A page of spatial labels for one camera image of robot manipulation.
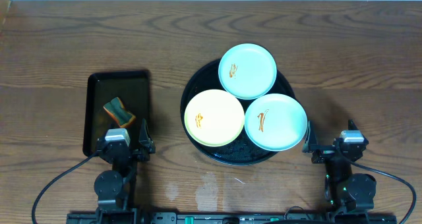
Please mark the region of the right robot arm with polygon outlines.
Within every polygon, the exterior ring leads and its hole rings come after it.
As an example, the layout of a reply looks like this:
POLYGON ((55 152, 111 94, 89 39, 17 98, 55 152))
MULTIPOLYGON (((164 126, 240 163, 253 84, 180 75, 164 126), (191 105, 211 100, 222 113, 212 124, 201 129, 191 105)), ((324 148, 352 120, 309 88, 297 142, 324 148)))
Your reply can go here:
POLYGON ((351 164, 363 157, 369 141, 352 120, 331 145, 320 145, 308 122, 302 152, 312 154, 311 162, 321 163, 326 169, 324 197, 336 211, 351 213, 374 208, 373 198, 377 182, 368 174, 353 173, 351 164))

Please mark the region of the yellow plate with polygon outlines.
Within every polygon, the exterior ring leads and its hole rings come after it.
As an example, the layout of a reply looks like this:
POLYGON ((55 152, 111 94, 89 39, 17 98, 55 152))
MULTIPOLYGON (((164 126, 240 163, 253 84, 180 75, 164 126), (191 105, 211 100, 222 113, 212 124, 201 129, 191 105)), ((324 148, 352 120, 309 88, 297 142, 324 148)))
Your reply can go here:
POLYGON ((225 90, 205 90, 185 108, 183 122, 199 144, 220 147, 234 141, 243 130, 245 112, 240 101, 225 90))

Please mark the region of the light green plate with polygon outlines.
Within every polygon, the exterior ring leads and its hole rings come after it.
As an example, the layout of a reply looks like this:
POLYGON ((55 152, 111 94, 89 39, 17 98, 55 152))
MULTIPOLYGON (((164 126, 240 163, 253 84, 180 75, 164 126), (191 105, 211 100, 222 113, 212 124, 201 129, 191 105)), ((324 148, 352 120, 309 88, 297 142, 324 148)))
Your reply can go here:
POLYGON ((307 114, 295 99, 267 94, 247 108, 245 132, 258 147, 280 152, 296 146, 307 131, 307 114))
POLYGON ((274 85, 277 66, 264 47, 242 43, 226 51, 218 66, 222 87, 239 99, 256 99, 274 85))

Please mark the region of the orange green sponge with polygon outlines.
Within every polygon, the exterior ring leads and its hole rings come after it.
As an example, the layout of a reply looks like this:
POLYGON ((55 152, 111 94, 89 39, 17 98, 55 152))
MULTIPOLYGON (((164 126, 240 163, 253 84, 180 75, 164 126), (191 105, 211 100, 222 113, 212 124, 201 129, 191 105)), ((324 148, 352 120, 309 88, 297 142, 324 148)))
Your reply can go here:
POLYGON ((107 102, 103 106, 103 109, 117 123, 119 128, 127 128, 136 120, 136 116, 126 110, 119 97, 113 98, 111 101, 107 102))

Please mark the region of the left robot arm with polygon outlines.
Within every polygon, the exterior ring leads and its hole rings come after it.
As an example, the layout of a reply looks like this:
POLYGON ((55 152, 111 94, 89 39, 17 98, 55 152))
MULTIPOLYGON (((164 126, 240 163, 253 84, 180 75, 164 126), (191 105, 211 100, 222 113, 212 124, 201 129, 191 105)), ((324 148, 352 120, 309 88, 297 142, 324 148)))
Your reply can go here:
POLYGON ((94 182, 94 191, 98 195, 98 207, 103 213, 124 212, 133 208, 137 165, 147 162, 156 151, 155 144, 148 131, 146 119, 142 120, 138 145, 132 147, 127 129, 109 129, 97 140, 98 156, 112 165, 94 182))

